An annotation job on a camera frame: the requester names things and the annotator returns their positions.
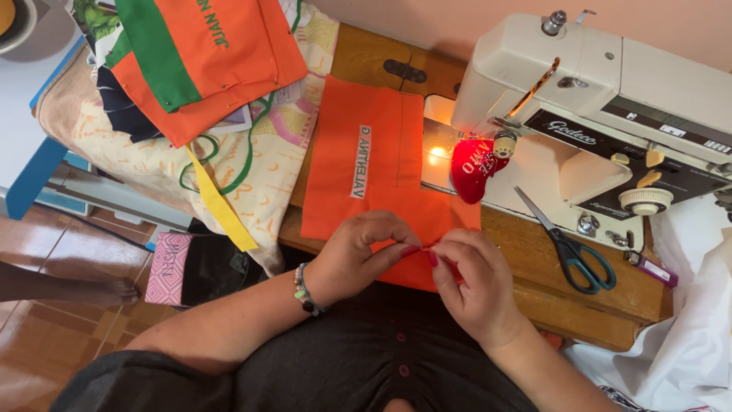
dark fabric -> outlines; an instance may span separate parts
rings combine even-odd
[[[82,369],[59,411],[535,411],[449,316],[439,296],[375,282],[209,377],[159,353],[122,351]]]
[[[130,134],[130,141],[164,137],[155,125],[135,106],[112,72],[102,66],[97,70],[97,90],[112,130]]]

beaded bracelet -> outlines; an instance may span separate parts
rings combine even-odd
[[[303,263],[295,270],[295,299],[302,302],[302,310],[313,314],[313,316],[318,316],[321,312],[328,310],[328,308],[321,308],[316,305],[305,288],[305,280],[302,278],[302,270],[305,269],[305,266],[309,263],[310,262]]]

orange bag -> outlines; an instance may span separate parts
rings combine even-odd
[[[326,78],[301,236],[326,240],[344,219],[376,209],[396,213],[424,244],[451,229],[480,229],[480,203],[420,190],[423,104],[418,95]],[[437,291],[422,253],[402,259],[378,280]]]
[[[307,75],[277,0],[126,0],[105,61],[181,147],[238,107]]]

leg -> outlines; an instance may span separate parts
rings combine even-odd
[[[52,299],[106,306],[133,304],[139,292],[134,282],[56,278],[0,262],[0,302]]]

blue scissors handle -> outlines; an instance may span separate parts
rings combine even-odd
[[[598,293],[600,288],[610,290],[615,287],[617,282],[615,271],[613,271],[610,263],[597,253],[597,251],[576,240],[568,238],[559,228],[549,229],[547,233],[556,247],[557,257],[559,258],[561,269],[564,272],[564,277],[572,287],[588,295]],[[600,263],[602,268],[605,269],[605,278],[598,276],[592,267],[587,264],[587,261],[582,257],[582,251],[588,252]],[[569,271],[570,266],[575,266],[582,273],[589,282],[589,287],[581,286],[575,281],[572,273]]]

